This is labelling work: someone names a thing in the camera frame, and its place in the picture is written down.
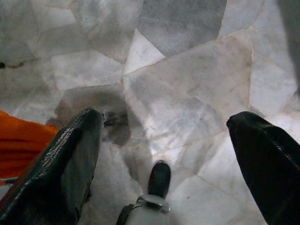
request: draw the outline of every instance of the black rubber tip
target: black rubber tip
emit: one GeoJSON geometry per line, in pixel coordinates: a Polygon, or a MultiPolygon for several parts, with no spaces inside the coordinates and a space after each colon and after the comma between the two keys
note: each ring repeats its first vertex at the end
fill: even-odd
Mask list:
{"type": "Polygon", "coordinates": [[[164,161],[158,161],[154,165],[150,175],[148,184],[148,194],[156,195],[165,199],[169,191],[170,181],[170,167],[164,161]]]}

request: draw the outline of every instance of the orange fabric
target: orange fabric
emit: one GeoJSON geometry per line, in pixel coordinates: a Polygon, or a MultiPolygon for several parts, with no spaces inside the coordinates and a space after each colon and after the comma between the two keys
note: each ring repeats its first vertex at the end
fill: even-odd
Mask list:
{"type": "Polygon", "coordinates": [[[58,129],[9,116],[0,110],[0,179],[18,177],[58,129]]]}

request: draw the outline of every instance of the orange cloth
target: orange cloth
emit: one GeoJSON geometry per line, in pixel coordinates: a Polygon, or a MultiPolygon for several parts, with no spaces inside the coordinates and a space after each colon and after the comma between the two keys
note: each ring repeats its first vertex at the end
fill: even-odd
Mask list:
{"type": "Polygon", "coordinates": [[[9,116],[0,110],[0,185],[21,175],[34,157],[44,150],[58,129],[9,116]]]}

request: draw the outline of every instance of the polished floor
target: polished floor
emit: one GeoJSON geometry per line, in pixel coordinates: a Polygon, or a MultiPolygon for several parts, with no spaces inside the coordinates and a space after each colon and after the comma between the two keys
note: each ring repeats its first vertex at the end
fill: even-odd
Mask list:
{"type": "MultiPolygon", "coordinates": [[[[172,225],[265,225],[225,126],[255,112],[300,142],[300,2],[0,0],[0,109],[105,131],[79,225],[114,225],[172,168],[172,225]]],[[[1,196],[7,187],[1,187],[1,196]]]]}

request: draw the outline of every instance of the marble floor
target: marble floor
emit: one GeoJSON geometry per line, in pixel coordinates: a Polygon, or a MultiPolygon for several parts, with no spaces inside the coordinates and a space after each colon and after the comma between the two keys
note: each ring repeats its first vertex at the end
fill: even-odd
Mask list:
{"type": "Polygon", "coordinates": [[[172,225],[265,225],[225,123],[249,110],[300,142],[299,9],[292,0],[0,0],[0,109],[62,127],[92,106],[112,121],[79,225],[114,225],[159,159],[172,168],[172,225]]]}

